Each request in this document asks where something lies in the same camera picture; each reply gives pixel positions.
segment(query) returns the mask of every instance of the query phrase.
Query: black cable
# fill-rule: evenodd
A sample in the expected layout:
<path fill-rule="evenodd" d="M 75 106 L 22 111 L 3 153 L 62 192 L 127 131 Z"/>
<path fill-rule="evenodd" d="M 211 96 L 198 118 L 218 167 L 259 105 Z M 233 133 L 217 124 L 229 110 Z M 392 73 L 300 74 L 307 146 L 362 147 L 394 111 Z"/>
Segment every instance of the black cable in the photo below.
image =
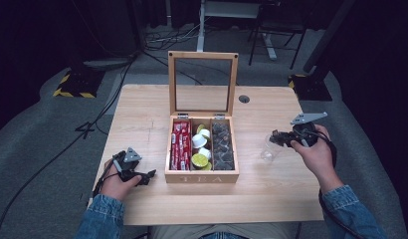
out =
<path fill-rule="evenodd" d="M 149 40 L 147 40 L 147 37 L 144 37 L 144 42 L 145 42 L 145 49 L 148 51 L 162 51 L 162 50 L 167 50 L 170 47 L 172 47 L 173 45 L 177 44 L 177 43 L 184 43 L 187 42 L 189 40 L 191 40 L 192 38 L 196 38 L 198 37 L 198 35 L 194 35 L 191 37 L 188 37 L 188 35 L 190 33 L 194 33 L 196 31 L 198 31 L 198 27 L 199 25 L 193 27 L 190 30 L 185 30 L 182 34 L 183 36 L 181 36 L 180 31 L 178 30 L 177 33 L 173 36 L 170 36 L 171 33 L 173 33 L 173 31 L 170 31 L 165 37 L 160 37 L 159 33 L 150 33 L 150 34 L 157 34 L 158 38 L 154 39 L 151 38 Z M 152 47 L 150 46 L 151 43 L 158 43 L 160 42 L 160 46 L 159 47 Z"/>
<path fill-rule="evenodd" d="M 101 59 L 100 61 L 115 61 L 115 60 L 123 60 L 123 61 L 120 63 L 113 63 L 111 65 L 95 65 L 95 64 L 92 64 L 91 62 L 84 62 L 84 65 L 86 65 L 87 67 L 95 71 L 105 72 L 105 71 L 111 71 L 111 70 L 116 70 L 119 68 L 126 67 L 129 64 L 130 59 L 131 57 L 123 58 L 123 59 Z"/>
<path fill-rule="evenodd" d="M 19 196 L 19 194 L 30 184 L 31 181 L 34 180 L 46 167 L 48 167 L 52 162 L 54 162 L 56 159 L 58 159 L 64 152 L 66 152 L 75 142 L 78 141 L 82 136 L 84 135 L 84 132 L 80 133 L 70 144 L 68 144 L 62 151 L 60 151 L 56 156 L 54 156 L 51 160 L 49 160 L 43 167 L 41 167 L 36 173 L 34 173 L 25 183 L 24 185 L 18 190 L 18 192 L 12 197 L 11 201 L 6 205 L 5 210 L 2 213 L 2 216 L 0 217 L 0 229 L 2 227 L 3 221 L 5 220 L 5 216 L 9 211 L 9 208 L 11 208 L 12 204 L 16 200 L 16 198 Z"/>
<path fill-rule="evenodd" d="M 87 29 L 90 32 L 90 35 L 93 37 L 93 39 L 96 41 L 97 44 L 99 44 L 99 46 L 106 52 L 109 53 L 110 55 L 114 56 L 114 57 L 132 57 L 132 55 L 134 55 L 135 52 L 133 52 L 131 55 L 118 55 L 113 53 L 112 51 L 109 51 L 100 41 L 99 39 L 96 37 L 96 35 L 93 33 L 92 28 L 89 26 L 89 24 L 87 23 L 86 18 L 84 17 L 83 13 L 81 12 L 80 8 L 77 6 L 77 4 L 75 3 L 74 0 L 72 0 L 72 4 L 74 5 L 75 9 L 77 10 L 78 14 L 80 15 L 81 19 L 83 20 L 84 24 L 86 25 Z"/>
<path fill-rule="evenodd" d="M 120 83 L 119 86 L 116 89 L 116 92 L 113 94 L 113 97 L 110 99 L 110 101 L 104 106 L 104 108 L 102 109 L 102 111 L 99 113 L 98 117 L 96 118 L 95 122 L 93 122 L 92 124 L 95 124 L 98 128 L 98 130 L 106 135 L 108 135 L 107 132 L 104 132 L 103 130 L 101 130 L 98 126 L 98 121 L 99 119 L 102 118 L 102 116 L 104 116 L 104 114 L 110 109 L 111 105 L 113 105 L 113 103 L 116 101 L 117 96 L 119 95 L 122 87 L 123 87 L 123 83 L 127 74 L 127 71 L 129 70 L 130 66 L 132 65 L 132 63 L 136 60 L 138 54 L 135 54 L 133 56 L 133 58 L 131 59 L 131 61 L 129 62 L 129 65 L 127 67 L 125 67 L 124 69 L 122 69 L 122 71 L 120 71 L 120 73 L 123 73 L 123 76 L 120 75 Z"/>
<path fill-rule="evenodd" d="M 158 58 L 156 58 L 156 57 L 154 57 L 154 56 L 152 56 L 152 55 L 146 53 L 145 51 L 143 51 L 143 53 L 144 53 L 145 55 L 147 55 L 148 57 L 154 59 L 155 61 L 157 61 L 157 62 L 163 64 L 164 66 L 169 67 L 167 64 L 165 64 L 164 62 L 160 61 Z M 197 79 L 195 79 L 195 78 L 193 78 L 193 77 L 191 77 L 191 76 L 189 76 L 189 75 L 187 75 L 187 74 L 185 74 L 185 73 L 183 73 L 183 72 L 180 72 L 180 71 L 177 71 L 177 72 L 179 72 L 180 74 L 184 75 L 185 77 L 187 77 L 187 78 L 189 78 L 189 79 L 192 79 L 194 82 L 198 83 L 199 85 L 201 85 L 201 86 L 203 85 L 203 84 L 202 84 L 200 81 L 198 81 Z"/>
<path fill-rule="evenodd" d="M 140 238 L 143 238 L 144 236 L 148 237 L 149 235 L 150 235 L 149 232 L 144 232 L 141 235 L 138 235 L 138 236 L 136 236 L 136 237 L 134 237 L 132 239 L 140 239 Z"/>
<path fill-rule="evenodd" d="M 300 239 L 300 235 L 301 235 L 301 230 L 303 228 L 303 224 L 300 222 L 298 224 L 298 230 L 297 230 L 297 235 L 295 235 L 295 239 Z"/>
<path fill-rule="evenodd" d="M 325 135 L 324 133 L 317 131 L 317 132 L 311 132 L 311 131 L 307 131 L 306 133 L 310 133 L 310 134 L 314 134 L 317 137 L 321 138 L 322 140 L 324 140 L 328 147 L 330 148 L 331 151 L 331 159 L 332 159 L 332 164 L 333 167 L 335 167 L 336 165 L 336 159 L 337 159 L 337 149 L 335 147 L 335 145 L 333 144 L 333 142 L 328 139 L 327 135 Z M 341 222 L 336 216 L 334 216 L 326 207 L 324 200 L 322 199 L 322 193 L 321 190 L 318 193 L 318 201 L 319 204 L 321 205 L 322 210 L 325 212 L 325 214 L 327 214 L 327 216 L 334 222 L 336 223 L 338 226 L 340 226 L 343 230 L 345 230 L 346 232 L 350 233 L 352 236 L 354 236 L 355 238 L 358 239 L 362 239 L 363 237 L 361 235 L 359 235 L 357 232 L 353 231 L 351 228 L 347 227 L 346 225 L 344 225 L 343 222 Z"/>
<path fill-rule="evenodd" d="M 114 103 L 115 99 L 117 98 L 117 95 L 119 94 L 121 87 L 123 86 L 123 82 L 124 82 L 124 78 L 126 76 L 127 71 L 129 70 L 130 66 L 132 65 L 132 63 L 135 61 L 137 57 L 137 54 L 135 54 L 128 67 L 126 68 L 123 78 L 120 81 L 119 87 L 116 91 L 116 93 L 113 95 L 112 100 L 107 103 L 104 108 L 102 109 L 102 111 L 99 113 L 99 115 L 96 117 L 96 119 L 93 121 L 93 123 L 88 123 L 87 124 L 87 129 L 85 131 L 83 131 L 82 133 L 80 133 L 73 141 L 71 141 L 63 150 L 61 150 L 56 156 L 54 156 L 51 160 L 49 160 L 45 165 L 43 165 L 36 173 L 34 173 L 25 183 L 24 185 L 17 191 L 17 193 L 12 197 L 12 199 L 9 201 L 9 203 L 6 205 L 5 210 L 3 211 L 1 217 L 0 217 L 0 230 L 2 228 L 2 224 L 3 221 L 5 220 L 6 214 L 8 213 L 9 209 L 11 208 L 12 204 L 14 203 L 14 201 L 16 200 L 16 198 L 20 195 L 20 193 L 46 168 L 48 167 L 50 164 L 52 164 L 52 162 L 54 162 L 56 159 L 58 159 L 64 152 L 66 152 L 74 143 L 76 143 L 82 136 L 84 136 L 85 132 L 88 131 L 94 124 L 97 123 L 97 121 L 108 111 L 108 109 L 110 108 L 110 106 Z"/>
<path fill-rule="evenodd" d="M 98 182 L 96 183 L 95 189 L 93 190 L 93 198 L 96 197 L 99 194 L 100 190 L 102 189 L 102 184 L 107 179 L 105 175 L 110 170 L 112 165 L 113 165 L 113 160 L 111 160 L 110 163 L 107 165 L 107 167 L 104 169 L 102 176 L 99 178 Z"/>
<path fill-rule="evenodd" d="M 154 58 L 161 58 L 161 59 L 164 59 L 164 60 L 167 60 L 168 61 L 168 59 L 167 58 L 165 58 L 165 57 L 154 57 Z M 181 61 L 181 60 L 177 60 L 178 62 L 180 62 L 180 63 L 184 63 L 184 64 L 188 64 L 188 65 L 192 65 L 192 66 L 198 66 L 198 67 L 202 67 L 202 68 L 208 68 L 208 69 L 211 69 L 211 70 L 214 70 L 214 71 L 217 71 L 217 72 L 220 72 L 220 73 L 222 73 L 222 74 L 224 74 L 224 75 L 226 75 L 226 76 L 228 76 L 228 77 L 230 77 L 230 75 L 228 74 L 228 73 L 226 73 L 226 72 L 224 72 L 224 71 L 222 71 L 222 70 L 220 70 L 220 69 L 217 69 L 217 68 L 213 68 L 213 67 L 207 67 L 207 66 L 204 66 L 204 65 L 200 65 L 200 64 L 194 64 L 194 63 L 189 63 L 189 62 L 185 62 L 185 61 Z"/>
<path fill-rule="evenodd" d="M 105 177 L 102 181 L 106 181 L 108 178 L 116 176 L 116 175 L 118 175 L 118 173 L 114 173 L 112 175 L 109 175 L 109 176 Z"/>

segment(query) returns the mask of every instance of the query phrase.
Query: person's left hand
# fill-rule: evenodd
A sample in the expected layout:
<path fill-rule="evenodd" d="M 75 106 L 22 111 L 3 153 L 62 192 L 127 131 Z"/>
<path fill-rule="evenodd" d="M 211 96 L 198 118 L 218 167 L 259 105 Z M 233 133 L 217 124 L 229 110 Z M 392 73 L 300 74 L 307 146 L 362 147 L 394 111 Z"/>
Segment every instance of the person's left hand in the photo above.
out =
<path fill-rule="evenodd" d="M 107 168 L 108 164 L 111 163 L 111 161 L 112 159 L 107 161 L 104 164 L 104 168 Z M 119 201 L 122 201 L 126 197 L 129 190 L 132 187 L 136 186 L 136 184 L 138 184 L 138 182 L 141 180 L 141 176 L 137 175 L 131 180 L 123 182 L 117 175 L 117 169 L 114 164 L 108 170 L 105 177 L 107 177 L 107 179 L 103 183 L 100 194 L 112 197 Z"/>

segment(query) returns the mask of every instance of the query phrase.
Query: box hinge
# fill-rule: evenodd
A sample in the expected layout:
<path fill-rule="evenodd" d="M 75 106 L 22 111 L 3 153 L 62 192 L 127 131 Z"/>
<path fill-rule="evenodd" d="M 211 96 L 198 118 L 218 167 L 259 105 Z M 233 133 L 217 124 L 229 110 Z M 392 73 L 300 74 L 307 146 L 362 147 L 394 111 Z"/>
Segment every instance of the box hinge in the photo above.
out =
<path fill-rule="evenodd" d="M 188 119 L 189 115 L 187 113 L 179 113 L 178 118 L 179 119 Z"/>
<path fill-rule="evenodd" d="M 225 119 L 225 114 L 215 114 L 214 119 L 216 120 L 224 120 Z"/>

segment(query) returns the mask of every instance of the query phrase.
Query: gray carpet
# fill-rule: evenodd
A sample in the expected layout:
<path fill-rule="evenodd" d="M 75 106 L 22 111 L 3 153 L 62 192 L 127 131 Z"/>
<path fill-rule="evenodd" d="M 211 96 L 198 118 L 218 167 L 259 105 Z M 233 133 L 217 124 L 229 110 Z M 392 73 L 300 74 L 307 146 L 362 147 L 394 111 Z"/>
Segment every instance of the gray carpet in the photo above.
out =
<path fill-rule="evenodd" d="M 271 61 L 266 50 L 259 49 L 253 65 L 248 66 L 251 50 L 251 44 L 246 41 L 248 34 L 247 31 L 230 30 L 206 35 L 205 51 L 239 53 L 237 82 L 240 86 L 287 86 L 288 75 L 303 73 L 302 66 L 322 36 L 322 32 L 309 31 L 306 34 L 296 66 L 289 70 L 293 52 L 288 51 L 277 51 L 279 58 Z M 281 42 L 275 37 L 273 41 Z M 170 49 L 194 51 L 195 47 L 196 39 L 192 39 L 175 44 Z M 167 51 L 148 53 L 166 61 Z M 189 66 L 188 69 L 191 71 L 188 73 L 199 75 L 200 67 Z M 54 98 L 53 91 L 66 70 L 56 73 L 43 86 L 40 90 L 41 100 L 37 104 L 17 115 L 0 131 L 0 215 L 18 189 L 80 134 L 75 128 L 95 120 L 120 81 L 121 69 L 108 71 L 96 99 Z M 199 71 L 211 72 L 208 69 Z M 164 76 L 167 76 L 164 65 L 146 55 L 140 55 L 129 69 L 126 81 L 164 84 Z M 211 79 L 204 80 L 205 84 L 212 84 Z M 330 74 L 325 83 L 333 101 L 300 102 L 304 112 L 328 112 L 328 117 L 320 119 L 318 123 L 327 126 L 337 146 L 338 174 L 373 212 L 389 238 L 407 238 L 399 198 L 375 150 L 341 101 L 337 80 Z M 109 130 L 113 111 L 111 109 L 98 121 L 98 127 L 104 132 Z M 0 238 L 74 236 L 86 209 L 106 141 L 106 134 L 96 126 L 93 128 L 94 132 L 90 132 L 86 139 L 76 141 L 19 195 L 6 215 Z M 297 223 L 291 223 L 291 226 L 292 230 L 296 230 Z M 145 229 L 127 226 L 122 238 L 133 238 Z M 300 238 L 327 237 L 323 222 L 304 222 Z"/>

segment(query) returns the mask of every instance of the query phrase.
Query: denim sleeve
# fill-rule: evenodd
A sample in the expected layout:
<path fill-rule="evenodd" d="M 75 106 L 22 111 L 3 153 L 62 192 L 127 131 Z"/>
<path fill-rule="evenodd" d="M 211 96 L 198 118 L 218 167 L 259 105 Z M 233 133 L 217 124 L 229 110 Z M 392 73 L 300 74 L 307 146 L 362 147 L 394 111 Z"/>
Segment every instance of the denim sleeve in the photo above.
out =
<path fill-rule="evenodd" d="M 97 195 L 84 213 L 75 238 L 119 238 L 123 227 L 122 202 L 104 195 Z"/>
<path fill-rule="evenodd" d="M 328 211 L 346 227 L 363 238 L 387 238 L 371 212 L 358 200 L 348 185 L 336 188 L 322 196 Z M 329 218 L 324 212 L 331 238 L 354 238 Z"/>

